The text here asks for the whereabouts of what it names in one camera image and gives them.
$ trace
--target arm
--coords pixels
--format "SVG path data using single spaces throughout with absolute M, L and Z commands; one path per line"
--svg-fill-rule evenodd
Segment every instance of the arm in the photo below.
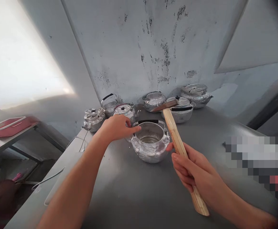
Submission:
M 174 169 L 183 185 L 193 192 L 195 185 L 205 202 L 238 228 L 277 228 L 278 220 L 236 195 L 200 152 L 184 143 L 189 158 L 172 153 Z M 174 148 L 170 143 L 167 150 Z
M 137 132 L 141 127 L 130 127 L 124 115 L 105 120 L 95 133 L 83 156 L 55 193 L 37 228 L 80 228 L 88 209 L 95 179 L 105 150 L 113 140 Z

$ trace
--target gray table surface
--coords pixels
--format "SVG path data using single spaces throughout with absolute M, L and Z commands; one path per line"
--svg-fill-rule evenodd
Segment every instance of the gray table surface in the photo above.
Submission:
M 163 120 L 159 113 L 142 111 L 139 120 Z M 203 153 L 226 184 L 252 205 L 278 216 L 278 200 L 252 177 L 230 168 L 223 142 L 229 136 L 263 136 L 244 125 L 205 107 L 194 110 L 191 119 L 177 125 L 184 142 Z M 84 137 L 85 130 L 78 136 Z M 92 134 L 88 132 L 86 141 Z M 75 138 L 46 178 L 57 173 L 81 148 Z M 57 177 L 41 184 L 5 228 L 35 228 L 46 210 L 44 201 Z M 176 175 L 170 154 L 158 164 L 141 161 L 124 139 L 112 142 L 105 152 L 92 200 L 82 228 L 234 228 L 209 209 L 210 217 L 199 215 L 191 196 Z

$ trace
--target cable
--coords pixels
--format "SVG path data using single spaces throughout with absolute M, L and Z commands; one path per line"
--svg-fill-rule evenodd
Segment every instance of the cable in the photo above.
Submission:
M 88 133 L 88 131 L 87 131 L 86 134 L 85 134 L 85 137 L 84 137 L 84 139 L 83 139 L 83 142 L 82 142 L 80 151 L 82 150 L 83 143 L 84 143 L 84 142 L 86 143 L 85 138 L 86 138 L 87 133 Z
M 81 148 L 80 148 L 80 150 L 79 150 L 79 152 L 81 152 L 83 143 L 84 143 L 84 149 L 85 149 L 85 145 L 86 145 L 86 144 L 85 144 L 85 143 L 86 143 L 85 138 L 86 138 L 87 133 L 88 133 L 88 131 L 86 132 L 84 138 L 80 138 L 80 137 L 82 137 L 82 136 L 75 136 L 75 137 L 68 143 L 68 145 L 67 145 L 66 148 L 68 148 L 68 146 L 70 145 L 70 143 L 71 143 L 75 138 L 79 138 L 79 139 L 82 139 L 82 140 L 83 140 L 82 145 L 81 145 Z M 60 173 L 64 170 L 64 168 L 62 168 L 59 172 L 57 172 L 57 173 L 54 174 L 53 176 L 48 177 L 47 179 L 45 179 L 45 180 L 39 182 L 38 184 L 34 185 L 34 186 L 32 187 L 32 190 L 35 190 L 35 188 L 36 188 L 38 185 L 40 185 L 40 184 L 46 182 L 47 180 L 50 180 L 51 178 L 53 178 L 53 177 L 57 176 L 58 174 L 60 174 Z
M 34 186 L 32 187 L 32 190 L 35 190 L 35 187 L 37 187 L 38 185 L 40 185 L 40 184 L 46 182 L 47 180 L 50 180 L 51 178 L 55 177 L 56 175 L 60 174 L 60 173 L 64 170 L 64 168 L 62 168 L 58 173 L 54 174 L 53 176 L 51 176 L 51 177 L 49 177 L 49 178 L 47 178 L 47 179 L 45 179 L 45 180 L 39 182 L 38 184 L 34 185 Z

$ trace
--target kettle spout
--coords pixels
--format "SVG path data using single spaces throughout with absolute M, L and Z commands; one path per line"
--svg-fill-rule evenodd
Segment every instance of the kettle spout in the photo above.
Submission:
M 135 117 L 137 118 L 138 116 L 139 116 L 139 112 L 140 112 L 141 110 L 138 110 L 137 111 L 137 114 L 135 114 Z

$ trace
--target red object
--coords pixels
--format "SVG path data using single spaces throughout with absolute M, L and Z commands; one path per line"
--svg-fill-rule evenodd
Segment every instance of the red object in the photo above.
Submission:
M 6 119 L 0 122 L 0 137 L 13 136 L 30 125 L 30 120 L 25 116 Z

